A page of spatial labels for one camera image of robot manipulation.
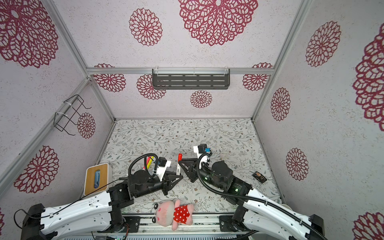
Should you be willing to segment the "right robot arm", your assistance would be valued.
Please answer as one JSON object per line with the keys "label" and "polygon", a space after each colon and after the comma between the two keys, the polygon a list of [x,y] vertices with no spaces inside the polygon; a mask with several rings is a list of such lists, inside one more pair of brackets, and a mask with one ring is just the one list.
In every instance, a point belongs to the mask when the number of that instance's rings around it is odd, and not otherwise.
{"label": "right robot arm", "polygon": [[278,204],[256,188],[237,178],[224,161],[209,165],[210,156],[180,160],[188,178],[210,192],[220,195],[237,209],[231,225],[239,230],[260,232],[279,240],[324,240],[324,221],[317,215],[306,216]]}

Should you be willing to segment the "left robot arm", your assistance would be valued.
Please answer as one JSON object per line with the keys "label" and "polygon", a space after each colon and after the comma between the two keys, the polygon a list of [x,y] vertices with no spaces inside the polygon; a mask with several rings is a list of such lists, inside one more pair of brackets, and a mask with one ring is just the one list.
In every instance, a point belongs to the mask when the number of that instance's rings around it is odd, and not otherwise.
{"label": "left robot arm", "polygon": [[150,177],[145,170],[118,179],[118,184],[94,196],[71,204],[46,208],[37,204],[25,213],[22,240],[57,240],[72,235],[115,233],[126,227],[122,209],[134,199],[162,191],[164,195],[183,178],[165,171],[163,177]]}

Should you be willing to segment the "white red-tip marker pen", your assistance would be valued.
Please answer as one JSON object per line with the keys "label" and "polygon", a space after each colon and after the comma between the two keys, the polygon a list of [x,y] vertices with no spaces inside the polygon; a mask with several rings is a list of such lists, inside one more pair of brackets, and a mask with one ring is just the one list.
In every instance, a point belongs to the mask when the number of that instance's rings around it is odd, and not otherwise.
{"label": "white red-tip marker pen", "polygon": [[177,161],[177,175],[181,175],[181,166],[180,162]]}

